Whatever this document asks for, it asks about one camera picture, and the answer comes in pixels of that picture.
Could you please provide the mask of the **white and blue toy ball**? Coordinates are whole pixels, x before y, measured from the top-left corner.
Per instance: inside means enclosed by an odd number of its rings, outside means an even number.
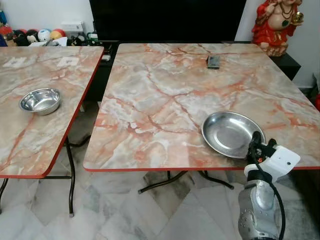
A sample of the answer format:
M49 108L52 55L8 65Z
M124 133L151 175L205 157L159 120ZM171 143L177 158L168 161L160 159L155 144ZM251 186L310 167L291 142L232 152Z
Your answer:
M51 39L51 31L49 29L41 29L38 31L38 41L46 42Z

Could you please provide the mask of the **white wall socket box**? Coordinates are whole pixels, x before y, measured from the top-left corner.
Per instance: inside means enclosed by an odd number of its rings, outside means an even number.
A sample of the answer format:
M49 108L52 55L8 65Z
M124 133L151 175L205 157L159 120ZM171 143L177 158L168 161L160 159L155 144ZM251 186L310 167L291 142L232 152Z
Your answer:
M85 24L82 20L69 20L61 22L62 29L67 37L83 35L86 33Z

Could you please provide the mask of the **small black box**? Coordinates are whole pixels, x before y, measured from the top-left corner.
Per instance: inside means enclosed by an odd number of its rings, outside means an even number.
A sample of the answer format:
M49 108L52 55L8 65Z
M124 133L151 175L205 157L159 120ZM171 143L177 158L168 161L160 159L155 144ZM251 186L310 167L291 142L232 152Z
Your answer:
M206 58L206 68L219 69L221 64L221 57L219 55L208 55Z

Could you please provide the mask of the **shallow steel plate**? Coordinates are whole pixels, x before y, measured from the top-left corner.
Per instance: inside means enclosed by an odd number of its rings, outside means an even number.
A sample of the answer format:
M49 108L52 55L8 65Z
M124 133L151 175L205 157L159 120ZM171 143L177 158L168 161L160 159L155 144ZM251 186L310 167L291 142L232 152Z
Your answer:
M262 128L237 112L218 111L208 115L200 126L201 135L211 149L223 156L244 159L255 132L265 139Z

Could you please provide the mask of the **small steel bowl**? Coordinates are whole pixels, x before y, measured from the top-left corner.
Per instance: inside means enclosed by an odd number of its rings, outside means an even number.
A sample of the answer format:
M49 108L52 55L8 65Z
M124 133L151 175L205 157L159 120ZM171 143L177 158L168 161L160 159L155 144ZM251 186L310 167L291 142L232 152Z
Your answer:
M36 115L49 115L61 105L61 93L54 87L43 87L26 93L20 99L20 109Z

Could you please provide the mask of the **red laughing Buddha statue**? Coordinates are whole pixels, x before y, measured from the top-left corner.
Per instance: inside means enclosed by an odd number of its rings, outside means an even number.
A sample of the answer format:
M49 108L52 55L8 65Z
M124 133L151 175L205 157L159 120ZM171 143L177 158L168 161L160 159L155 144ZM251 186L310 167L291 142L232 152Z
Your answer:
M256 9L252 43L270 57L281 57L289 46L288 37L304 23L298 11L303 0L265 0Z

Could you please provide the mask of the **orange and red toy ball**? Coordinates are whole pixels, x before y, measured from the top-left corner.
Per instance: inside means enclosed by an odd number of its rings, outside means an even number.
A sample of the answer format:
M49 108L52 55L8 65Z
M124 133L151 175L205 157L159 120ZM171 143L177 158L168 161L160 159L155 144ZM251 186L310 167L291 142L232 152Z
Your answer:
M50 38L55 41L57 39L61 39L63 37L66 37L66 32L62 29L53 29L50 32Z

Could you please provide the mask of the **marble-pattern red-edged folding table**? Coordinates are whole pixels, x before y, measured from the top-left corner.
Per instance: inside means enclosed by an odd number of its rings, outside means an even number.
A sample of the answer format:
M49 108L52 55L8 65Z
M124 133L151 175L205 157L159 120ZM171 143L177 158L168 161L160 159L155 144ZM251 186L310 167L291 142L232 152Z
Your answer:
M210 55L221 57L208 69ZM256 122L267 139L320 171L320 112L257 45L122 43L87 144L89 172L241 170L213 150L201 124L215 112Z
M51 170L66 149L68 212L75 215L76 167L68 135L103 54L102 46L0 46L0 214L10 179L54 179ZM55 112L20 108L25 94L45 88L60 91Z

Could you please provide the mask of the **black television screen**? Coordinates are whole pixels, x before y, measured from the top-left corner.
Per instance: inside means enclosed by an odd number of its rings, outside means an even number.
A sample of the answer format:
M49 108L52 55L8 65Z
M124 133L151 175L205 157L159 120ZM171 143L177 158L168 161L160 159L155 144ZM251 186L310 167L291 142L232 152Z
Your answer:
M247 0L89 0L102 42L233 41Z

